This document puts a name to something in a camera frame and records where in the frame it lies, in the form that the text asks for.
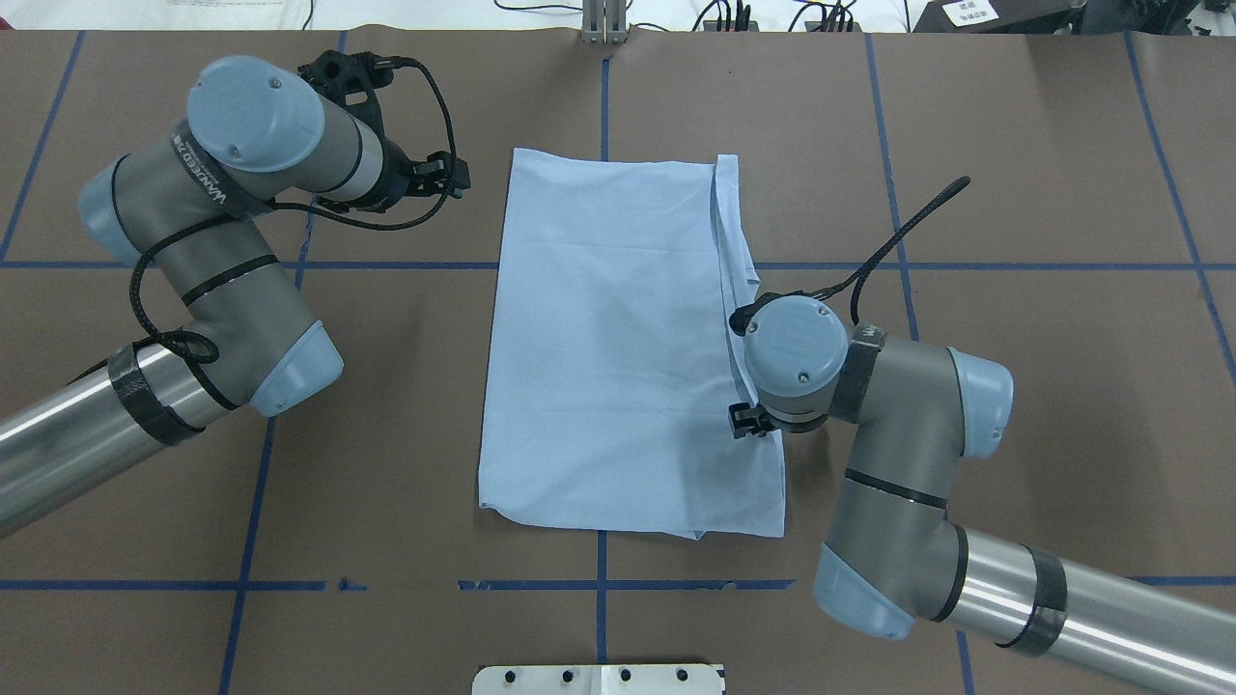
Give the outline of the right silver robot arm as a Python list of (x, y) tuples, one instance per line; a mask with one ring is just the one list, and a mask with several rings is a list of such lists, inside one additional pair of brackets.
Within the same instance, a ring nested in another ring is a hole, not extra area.
[(759, 296), (728, 324), (754, 393), (730, 406), (735, 438), (854, 427), (812, 589), (831, 620), (884, 641), (949, 625), (1152, 693), (1234, 691), (1232, 613), (948, 518), (962, 461), (1009, 423), (1005, 366), (845, 326), (812, 294)]

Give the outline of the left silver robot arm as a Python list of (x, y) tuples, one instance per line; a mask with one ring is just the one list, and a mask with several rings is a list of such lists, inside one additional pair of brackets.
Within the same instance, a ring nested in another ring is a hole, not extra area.
[(405, 198), (468, 189), (449, 106), (419, 59), (326, 51), (286, 70), (204, 67), (180, 122), (78, 198), (129, 275), (142, 336), (2, 422), (2, 535), (250, 404), (274, 417), (344, 373), (257, 228), (273, 211), (375, 230)]

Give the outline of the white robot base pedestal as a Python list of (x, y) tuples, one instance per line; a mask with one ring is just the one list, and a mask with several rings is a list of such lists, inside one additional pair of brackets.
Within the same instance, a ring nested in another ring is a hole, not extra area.
[(724, 667), (703, 663), (485, 667), (472, 694), (726, 694)]

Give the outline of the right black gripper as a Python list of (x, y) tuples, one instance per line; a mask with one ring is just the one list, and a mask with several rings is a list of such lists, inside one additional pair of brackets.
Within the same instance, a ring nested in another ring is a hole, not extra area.
[(812, 432), (829, 417), (831, 308), (822, 302), (754, 302), (728, 320), (747, 402), (728, 406), (734, 440)]

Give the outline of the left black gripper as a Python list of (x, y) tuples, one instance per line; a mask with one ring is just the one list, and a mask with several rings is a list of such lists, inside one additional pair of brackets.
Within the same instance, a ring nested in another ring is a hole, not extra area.
[[(423, 161), (407, 157), (405, 151), (384, 134), (377, 92), (391, 85), (396, 70), (419, 70), (444, 120), (447, 147), (426, 155)], [(459, 156), (449, 105), (421, 61), (367, 51), (353, 54), (326, 51), (309, 66), (297, 67), (297, 75), (357, 122), (358, 160), (349, 181), (316, 195), (318, 214), (383, 214), (405, 198), (433, 197), (436, 202), (429, 211), (435, 214), (442, 210), (447, 199), (461, 199), (472, 188), (468, 163)]]

